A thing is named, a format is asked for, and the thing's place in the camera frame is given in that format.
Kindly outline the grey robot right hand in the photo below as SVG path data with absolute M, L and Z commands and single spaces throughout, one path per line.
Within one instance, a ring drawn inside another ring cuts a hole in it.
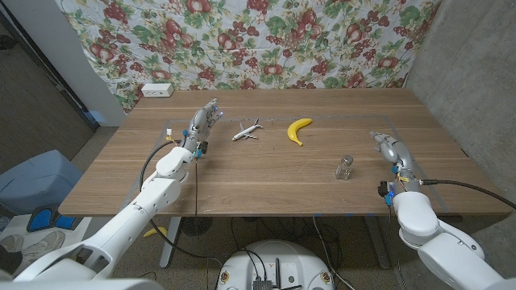
M 376 150 L 384 160 L 392 164 L 394 192 L 419 192 L 420 184 L 414 172 L 414 158 L 408 147 L 387 134 L 370 131 L 369 135 L 377 145 Z

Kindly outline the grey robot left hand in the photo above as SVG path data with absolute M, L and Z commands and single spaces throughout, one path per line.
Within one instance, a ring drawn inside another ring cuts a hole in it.
M 213 98 L 192 117 L 181 146 L 194 153 L 200 143 L 207 140 L 211 128 L 222 116 L 223 112 L 218 113 L 218 99 Z

